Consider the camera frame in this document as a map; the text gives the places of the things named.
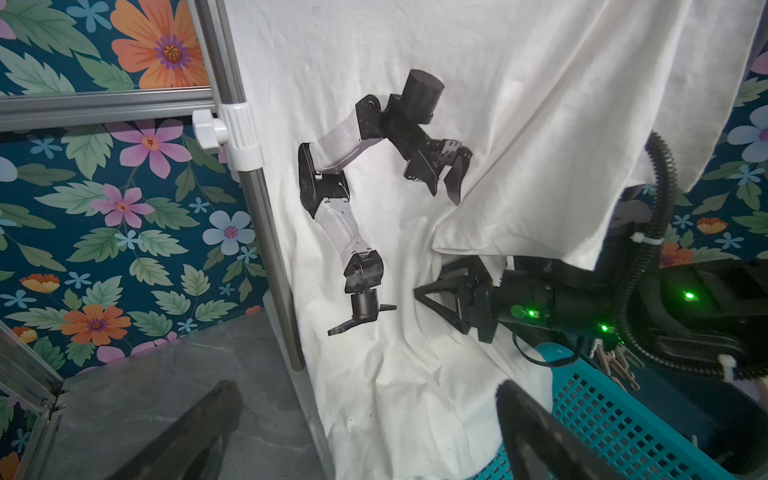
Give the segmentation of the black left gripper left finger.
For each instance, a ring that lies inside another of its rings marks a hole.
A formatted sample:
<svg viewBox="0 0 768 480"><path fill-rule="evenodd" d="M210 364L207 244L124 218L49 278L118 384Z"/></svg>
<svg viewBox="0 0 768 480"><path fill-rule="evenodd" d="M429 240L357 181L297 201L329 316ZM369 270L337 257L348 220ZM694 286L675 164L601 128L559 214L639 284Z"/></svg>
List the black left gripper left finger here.
<svg viewBox="0 0 768 480"><path fill-rule="evenodd" d="M222 380L163 433L114 472L112 479L217 479L243 398Z"/></svg>

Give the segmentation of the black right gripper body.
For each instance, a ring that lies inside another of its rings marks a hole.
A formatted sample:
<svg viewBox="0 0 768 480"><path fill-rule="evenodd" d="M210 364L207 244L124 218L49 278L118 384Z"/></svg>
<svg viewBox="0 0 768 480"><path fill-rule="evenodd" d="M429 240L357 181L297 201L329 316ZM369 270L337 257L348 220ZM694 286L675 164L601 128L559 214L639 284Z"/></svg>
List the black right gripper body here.
<svg viewBox="0 0 768 480"><path fill-rule="evenodd" d="M495 282L478 257L445 265L414 297L463 335L475 330L482 343L493 342L497 327L552 328L552 283L536 272L506 270Z"/></svg>

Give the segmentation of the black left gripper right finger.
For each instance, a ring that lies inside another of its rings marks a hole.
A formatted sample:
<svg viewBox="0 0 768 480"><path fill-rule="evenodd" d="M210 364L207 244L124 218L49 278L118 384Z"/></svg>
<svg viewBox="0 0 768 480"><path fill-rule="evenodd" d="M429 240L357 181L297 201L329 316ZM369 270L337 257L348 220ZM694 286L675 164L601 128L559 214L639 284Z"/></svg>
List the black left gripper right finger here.
<svg viewBox="0 0 768 480"><path fill-rule="evenodd" d="M496 410L515 479L622 477L515 382L498 386Z"/></svg>

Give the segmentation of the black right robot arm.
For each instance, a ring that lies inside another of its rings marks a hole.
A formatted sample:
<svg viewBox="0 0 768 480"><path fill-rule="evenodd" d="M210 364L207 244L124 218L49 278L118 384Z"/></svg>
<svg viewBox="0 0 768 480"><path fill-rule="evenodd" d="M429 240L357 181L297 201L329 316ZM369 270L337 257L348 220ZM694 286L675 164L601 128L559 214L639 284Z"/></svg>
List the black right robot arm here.
<svg viewBox="0 0 768 480"><path fill-rule="evenodd" d="M477 256L446 264L414 291L462 334L489 343L522 327L600 340L668 371L727 382L767 374L767 263L732 258L666 266L664 234L676 200L672 153L645 145L658 189L652 204L623 199L591 270L513 256L500 273Z"/></svg>

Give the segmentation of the white garment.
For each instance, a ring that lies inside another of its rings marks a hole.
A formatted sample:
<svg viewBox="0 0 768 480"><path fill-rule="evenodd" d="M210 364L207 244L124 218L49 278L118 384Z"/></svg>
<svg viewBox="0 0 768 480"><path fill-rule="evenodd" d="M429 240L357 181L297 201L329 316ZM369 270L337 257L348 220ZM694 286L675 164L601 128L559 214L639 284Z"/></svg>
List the white garment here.
<svg viewBox="0 0 768 480"><path fill-rule="evenodd" d="M745 74L763 1L608 1L545 56L488 162L434 231L444 254L554 258L591 270L620 194L648 183L651 133L678 188L701 176Z"/></svg>
<svg viewBox="0 0 768 480"><path fill-rule="evenodd" d="M340 479L464 479L501 439L494 395L514 379L541 403L549 388L501 335L458 333L414 289L450 255L436 225L474 188L495 132L542 59L584 32L608 1L231 1L239 66L266 161L304 357ZM340 124L364 96L386 99L419 69L445 86L428 135L473 153L454 204L404 176L382 141L345 169L365 241L383 260L379 290L395 310L329 336L350 316L344 265L303 207L298 149Z"/></svg>

